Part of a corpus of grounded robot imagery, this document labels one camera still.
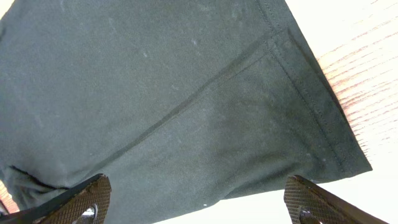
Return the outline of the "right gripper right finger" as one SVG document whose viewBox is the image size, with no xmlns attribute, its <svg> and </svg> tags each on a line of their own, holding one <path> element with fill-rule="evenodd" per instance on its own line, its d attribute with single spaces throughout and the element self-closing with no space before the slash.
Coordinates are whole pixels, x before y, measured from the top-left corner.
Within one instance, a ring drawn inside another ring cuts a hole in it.
<svg viewBox="0 0 398 224">
<path fill-rule="evenodd" d="M 300 175 L 287 179 L 284 203 L 293 224 L 386 224 Z"/>
</svg>

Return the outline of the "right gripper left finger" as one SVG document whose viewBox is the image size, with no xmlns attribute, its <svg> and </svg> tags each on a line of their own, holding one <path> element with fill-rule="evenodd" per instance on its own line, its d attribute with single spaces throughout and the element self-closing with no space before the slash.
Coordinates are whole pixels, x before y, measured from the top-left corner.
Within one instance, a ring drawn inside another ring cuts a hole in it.
<svg viewBox="0 0 398 224">
<path fill-rule="evenodd" d="M 1 217 L 1 224 L 103 224 L 110 198 L 109 178 L 96 174 L 38 207 Z"/>
</svg>

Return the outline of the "black t-shirt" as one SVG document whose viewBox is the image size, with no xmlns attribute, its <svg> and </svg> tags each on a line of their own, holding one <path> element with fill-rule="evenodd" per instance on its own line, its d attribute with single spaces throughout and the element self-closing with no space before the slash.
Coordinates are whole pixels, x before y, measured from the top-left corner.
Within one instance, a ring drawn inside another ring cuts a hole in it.
<svg viewBox="0 0 398 224">
<path fill-rule="evenodd" d="M 22 210 L 98 173 L 107 223 L 371 165 L 282 0 L 15 1 L 1 19 L 1 180 Z"/>
</svg>

